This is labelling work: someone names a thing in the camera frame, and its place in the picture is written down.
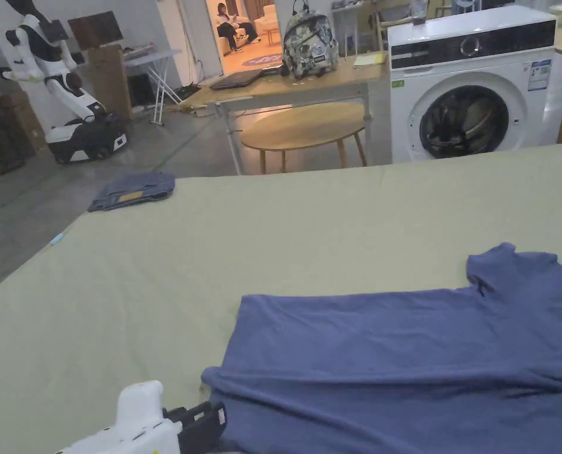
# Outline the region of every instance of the robot mobile base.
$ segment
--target robot mobile base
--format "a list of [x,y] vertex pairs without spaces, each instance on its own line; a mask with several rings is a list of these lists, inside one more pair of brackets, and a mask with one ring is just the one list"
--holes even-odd
[[58,164],[107,159],[125,146],[128,134],[113,115],[91,123],[73,121],[53,128],[46,136],[50,151]]

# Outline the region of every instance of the sitting woman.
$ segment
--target sitting woman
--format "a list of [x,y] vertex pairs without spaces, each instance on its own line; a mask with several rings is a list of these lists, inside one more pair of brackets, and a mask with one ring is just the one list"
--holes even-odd
[[227,6],[224,3],[218,4],[218,35],[220,37],[225,37],[231,47],[231,51],[238,52],[237,43],[235,42],[235,36],[237,28],[242,28],[246,31],[248,36],[248,44],[258,43],[261,39],[256,33],[256,29],[250,22],[237,23],[237,16],[228,16]]

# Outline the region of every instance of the washing machine knob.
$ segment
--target washing machine knob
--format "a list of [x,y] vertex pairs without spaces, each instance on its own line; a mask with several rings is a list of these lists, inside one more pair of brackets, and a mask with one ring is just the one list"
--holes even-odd
[[474,57],[480,49],[481,43],[476,36],[467,36],[460,43],[460,52],[464,57]]

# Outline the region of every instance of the washing machine control panel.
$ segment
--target washing machine control panel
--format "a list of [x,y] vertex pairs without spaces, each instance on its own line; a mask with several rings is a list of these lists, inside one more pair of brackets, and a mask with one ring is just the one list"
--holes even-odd
[[392,46],[392,69],[508,54],[554,46],[556,21]]

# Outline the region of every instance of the blue t-shirt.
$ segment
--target blue t-shirt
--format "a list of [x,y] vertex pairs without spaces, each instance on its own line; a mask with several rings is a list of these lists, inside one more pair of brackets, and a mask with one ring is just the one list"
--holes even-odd
[[246,296],[222,367],[224,448],[562,453],[562,266],[509,244],[456,290]]

